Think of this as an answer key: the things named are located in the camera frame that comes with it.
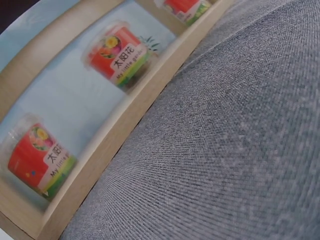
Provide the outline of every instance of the sunflower illustration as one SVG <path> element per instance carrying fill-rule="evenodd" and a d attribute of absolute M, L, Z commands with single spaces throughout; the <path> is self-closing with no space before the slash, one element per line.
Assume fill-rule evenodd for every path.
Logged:
<path fill-rule="evenodd" d="M 110 36 L 108 37 L 105 42 L 104 45 L 108 48 L 108 49 L 112 49 L 115 46 L 117 46 L 119 43 L 118 38 L 115 36 Z"/>
<path fill-rule="evenodd" d="M 36 131 L 36 134 L 42 140 L 47 140 L 49 138 L 48 133 L 45 130 L 43 130 L 42 128 L 38 128 L 37 131 Z"/>
<path fill-rule="evenodd" d="M 104 58 L 113 59 L 122 50 L 121 41 L 116 36 L 107 36 L 101 41 L 103 47 L 100 49 L 100 55 Z"/>
<path fill-rule="evenodd" d="M 41 127 L 35 126 L 29 134 L 31 144 L 40 151 L 47 151 L 54 144 L 54 139 Z"/>

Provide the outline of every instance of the white label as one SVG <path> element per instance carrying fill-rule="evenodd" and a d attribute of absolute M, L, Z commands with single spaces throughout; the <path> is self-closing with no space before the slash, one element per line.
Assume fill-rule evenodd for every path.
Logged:
<path fill-rule="evenodd" d="M 61 166 L 69 157 L 69 152 L 58 142 L 53 144 L 43 158 L 44 163 L 48 165 L 48 169 L 38 184 L 38 188 L 40 190 L 47 187 L 47 184 L 56 174 L 59 173 Z"/>
<path fill-rule="evenodd" d="M 198 3 L 196 3 L 195 5 L 193 5 L 192 8 L 189 9 L 189 11 L 185 14 L 185 18 L 184 18 L 184 22 L 188 22 L 191 18 L 193 18 L 196 13 L 198 8 L 200 7 L 200 5 L 202 4 L 202 1 L 199 1 Z"/>
<path fill-rule="evenodd" d="M 110 81 L 117 84 L 117 80 L 124 76 L 124 73 L 147 53 L 147 47 L 143 44 L 134 46 L 132 43 L 128 43 L 119 54 L 115 57 L 111 64 L 111 68 L 114 70 Z"/>

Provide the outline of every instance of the wooden frame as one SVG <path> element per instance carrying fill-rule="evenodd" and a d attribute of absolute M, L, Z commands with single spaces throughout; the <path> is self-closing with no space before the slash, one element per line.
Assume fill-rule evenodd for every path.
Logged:
<path fill-rule="evenodd" d="M 139 81 L 85 149 L 43 213 L 0 179 L 0 227 L 17 240 L 56 240 L 148 108 L 234 0 L 219 0 L 188 29 L 152 1 L 136 0 L 179 37 Z M 83 0 L 57 18 L 0 73 L 0 121 L 46 65 L 80 33 L 124 0 Z M 50 51 L 44 47 L 50 44 Z"/>

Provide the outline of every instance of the gray upholstered sofa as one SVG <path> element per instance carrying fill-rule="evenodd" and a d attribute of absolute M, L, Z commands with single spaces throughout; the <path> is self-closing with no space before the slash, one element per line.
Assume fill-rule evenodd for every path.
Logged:
<path fill-rule="evenodd" d="M 320 239 L 320 2 L 238 0 L 62 240 Z"/>

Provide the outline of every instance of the red container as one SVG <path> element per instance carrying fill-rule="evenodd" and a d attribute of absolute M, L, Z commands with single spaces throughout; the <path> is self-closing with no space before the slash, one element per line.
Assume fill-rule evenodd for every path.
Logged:
<path fill-rule="evenodd" d="M 8 133 L 0 154 L 2 171 L 9 170 L 47 200 L 57 194 L 77 161 L 31 113 Z"/>
<path fill-rule="evenodd" d="M 165 8 L 188 26 L 211 7 L 207 0 L 154 0 L 154 2 L 159 8 Z"/>
<path fill-rule="evenodd" d="M 86 66 L 94 68 L 122 88 L 148 64 L 149 50 L 129 30 L 130 25 L 117 21 L 97 36 L 83 54 Z"/>

